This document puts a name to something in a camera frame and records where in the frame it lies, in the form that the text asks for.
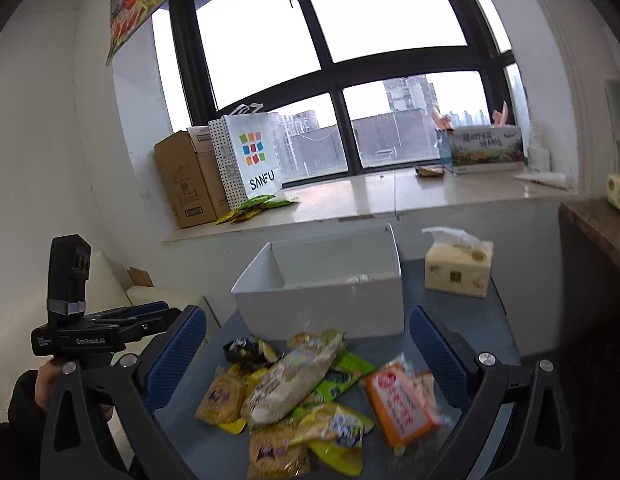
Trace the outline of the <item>person's left hand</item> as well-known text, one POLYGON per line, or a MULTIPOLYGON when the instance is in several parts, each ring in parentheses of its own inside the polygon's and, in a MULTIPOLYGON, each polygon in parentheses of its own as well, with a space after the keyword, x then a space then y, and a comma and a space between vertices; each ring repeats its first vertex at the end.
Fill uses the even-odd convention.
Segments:
POLYGON ((36 374, 34 401, 44 411, 48 411, 52 394, 58 377, 61 375, 63 362, 49 360, 41 366, 36 374))

